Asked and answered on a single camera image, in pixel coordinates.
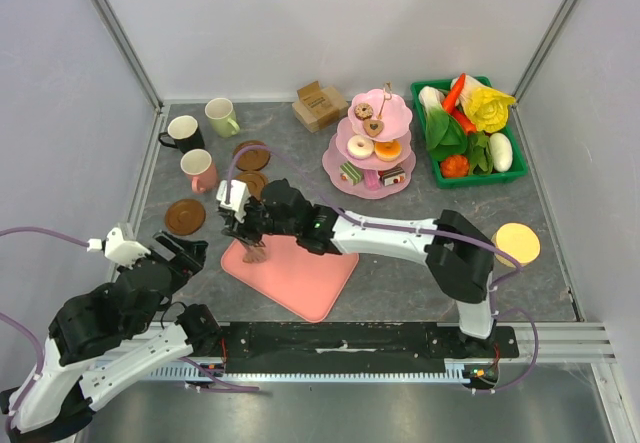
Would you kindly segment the metal serving tongs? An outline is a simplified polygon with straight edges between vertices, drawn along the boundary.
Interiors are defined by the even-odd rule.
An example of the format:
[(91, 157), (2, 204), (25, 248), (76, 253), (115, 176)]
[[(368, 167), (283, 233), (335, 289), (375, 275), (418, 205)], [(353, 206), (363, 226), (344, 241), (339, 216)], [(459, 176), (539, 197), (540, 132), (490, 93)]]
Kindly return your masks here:
[(267, 260), (267, 255), (263, 246), (242, 243), (245, 250), (242, 261), (247, 264), (259, 264)]

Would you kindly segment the green layered cake slice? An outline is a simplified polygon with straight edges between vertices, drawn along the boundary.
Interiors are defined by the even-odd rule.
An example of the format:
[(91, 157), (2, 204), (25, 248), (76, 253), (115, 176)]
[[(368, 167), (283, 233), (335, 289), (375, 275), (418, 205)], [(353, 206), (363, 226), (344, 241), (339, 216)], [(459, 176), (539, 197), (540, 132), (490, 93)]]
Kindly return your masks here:
[(342, 181), (355, 186), (363, 180), (363, 173), (359, 168), (347, 161), (340, 166), (340, 177)]

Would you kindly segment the small orange glazed donut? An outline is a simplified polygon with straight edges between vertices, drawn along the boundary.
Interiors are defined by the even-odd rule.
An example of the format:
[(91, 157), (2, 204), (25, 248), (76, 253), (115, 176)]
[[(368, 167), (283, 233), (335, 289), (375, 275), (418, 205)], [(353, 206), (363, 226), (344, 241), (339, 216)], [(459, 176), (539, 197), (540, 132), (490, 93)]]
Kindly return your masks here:
[(374, 152), (376, 157), (384, 162), (392, 162), (399, 158), (403, 151), (403, 147), (398, 140), (387, 142), (376, 142), (374, 144)]

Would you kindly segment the heart shaped cookie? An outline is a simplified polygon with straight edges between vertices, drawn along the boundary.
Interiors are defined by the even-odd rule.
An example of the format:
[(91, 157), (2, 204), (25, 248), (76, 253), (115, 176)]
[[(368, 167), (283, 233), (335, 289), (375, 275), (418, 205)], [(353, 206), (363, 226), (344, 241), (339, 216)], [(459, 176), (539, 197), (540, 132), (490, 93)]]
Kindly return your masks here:
[(363, 121), (363, 129), (366, 135), (372, 139), (376, 139), (383, 132), (385, 124), (381, 120), (366, 119)]

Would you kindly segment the small chocolate nut donut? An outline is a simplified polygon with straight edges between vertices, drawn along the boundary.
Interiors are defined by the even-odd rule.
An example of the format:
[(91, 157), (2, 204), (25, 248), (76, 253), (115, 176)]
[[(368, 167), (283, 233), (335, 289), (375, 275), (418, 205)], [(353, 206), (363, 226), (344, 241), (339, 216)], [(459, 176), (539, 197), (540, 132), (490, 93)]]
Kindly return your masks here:
[(374, 115), (374, 110), (369, 103), (362, 102), (357, 104), (354, 107), (354, 115), (359, 120), (368, 120), (371, 119)]

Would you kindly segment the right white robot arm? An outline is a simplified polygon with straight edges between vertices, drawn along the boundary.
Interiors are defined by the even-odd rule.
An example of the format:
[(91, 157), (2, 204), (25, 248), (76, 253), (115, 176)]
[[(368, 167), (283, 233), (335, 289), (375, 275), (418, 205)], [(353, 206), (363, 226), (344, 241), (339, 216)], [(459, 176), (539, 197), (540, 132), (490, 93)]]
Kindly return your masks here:
[(374, 218), (313, 204), (285, 179), (268, 183), (260, 198), (246, 183), (224, 180), (216, 200), (224, 234), (248, 247), (261, 246), (265, 236), (284, 236), (315, 255), (371, 254), (427, 268), (456, 303), (460, 349), (477, 357), (493, 346), (488, 292), (496, 248), (458, 212), (422, 220)]

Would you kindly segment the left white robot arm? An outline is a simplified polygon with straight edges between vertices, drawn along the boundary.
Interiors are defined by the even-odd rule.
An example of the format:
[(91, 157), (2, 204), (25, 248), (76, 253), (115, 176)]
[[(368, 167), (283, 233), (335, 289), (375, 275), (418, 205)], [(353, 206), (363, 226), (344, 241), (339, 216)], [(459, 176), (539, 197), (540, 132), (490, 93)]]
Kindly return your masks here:
[(116, 360), (98, 365), (107, 352), (144, 333), (154, 316), (199, 273), (208, 244), (165, 231), (154, 239), (171, 251), (164, 258), (133, 240), (125, 226), (90, 239), (89, 252), (115, 263), (118, 276), (69, 299), (37, 343), (36, 365), (19, 387), (1, 393), (5, 431), (12, 442), (55, 442), (85, 428), (93, 416), (133, 383), (174, 359), (217, 350), (221, 328), (204, 304), (187, 306), (176, 320)]

